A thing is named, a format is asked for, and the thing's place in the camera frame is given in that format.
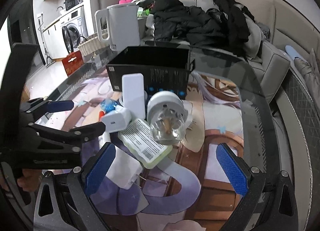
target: woven basket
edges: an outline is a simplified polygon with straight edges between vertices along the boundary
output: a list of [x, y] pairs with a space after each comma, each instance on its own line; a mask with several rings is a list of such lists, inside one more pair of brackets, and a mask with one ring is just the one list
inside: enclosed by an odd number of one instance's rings
[[[107, 29], [102, 30], [102, 37], [106, 38], [108, 37], [108, 31]], [[78, 45], [79, 50], [81, 51], [81, 54], [83, 57], [94, 53], [98, 49], [103, 49], [108, 47], [108, 43], [104, 43], [99, 41], [98, 39], [98, 33], [96, 32], [95, 34], [90, 35], [87, 37], [87, 40], [84, 40]]]

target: washing machine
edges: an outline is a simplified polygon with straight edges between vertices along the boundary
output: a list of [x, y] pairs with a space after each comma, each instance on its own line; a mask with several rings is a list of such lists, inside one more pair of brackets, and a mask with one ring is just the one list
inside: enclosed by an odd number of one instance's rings
[[83, 6], [63, 16], [60, 19], [60, 26], [65, 45], [63, 51], [67, 56], [71, 52], [78, 51], [78, 45], [88, 37]]

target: barcode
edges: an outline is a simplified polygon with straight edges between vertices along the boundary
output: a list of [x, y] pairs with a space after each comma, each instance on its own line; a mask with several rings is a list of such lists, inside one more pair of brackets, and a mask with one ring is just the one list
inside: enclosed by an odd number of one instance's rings
[[149, 153], [149, 152], [147, 151], [147, 149], [144, 149], [144, 150], [142, 151], [142, 153], [143, 153], [149, 160], [151, 160], [151, 159], [153, 158], [153, 155], [152, 155], [151, 153]]

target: plastic jug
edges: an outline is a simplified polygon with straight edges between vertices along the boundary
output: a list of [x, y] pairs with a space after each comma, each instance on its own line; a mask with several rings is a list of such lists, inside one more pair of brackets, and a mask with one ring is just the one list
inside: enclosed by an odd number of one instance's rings
[[[139, 46], [140, 35], [135, 3], [115, 4], [95, 13], [98, 39], [110, 45], [113, 51], [122, 51], [128, 46]], [[108, 37], [102, 37], [101, 18], [107, 19]]]

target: glass tabletop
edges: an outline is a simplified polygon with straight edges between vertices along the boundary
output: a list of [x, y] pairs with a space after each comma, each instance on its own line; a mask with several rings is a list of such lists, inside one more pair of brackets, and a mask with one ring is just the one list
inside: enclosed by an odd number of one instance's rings
[[[48, 99], [72, 100], [74, 109], [47, 113], [38, 123], [69, 131], [97, 122], [100, 103], [121, 96], [112, 90], [105, 66], [115, 56], [111, 50], [103, 52], [66, 79]], [[121, 231], [154, 230], [155, 226], [165, 231], [213, 226], [218, 230], [241, 200], [216, 160], [220, 143], [227, 143], [237, 156], [267, 177], [280, 171], [271, 111], [251, 66], [232, 55], [200, 48], [190, 48], [190, 60], [195, 61], [195, 70], [190, 74], [183, 103], [193, 123], [184, 140], [155, 168], [144, 169], [142, 179], [138, 178], [130, 189], [121, 189], [104, 178], [90, 198], [108, 226]], [[134, 157], [117, 133], [110, 134], [110, 141]], [[98, 139], [85, 143], [83, 164], [100, 148]], [[261, 196], [258, 216], [267, 195]]]

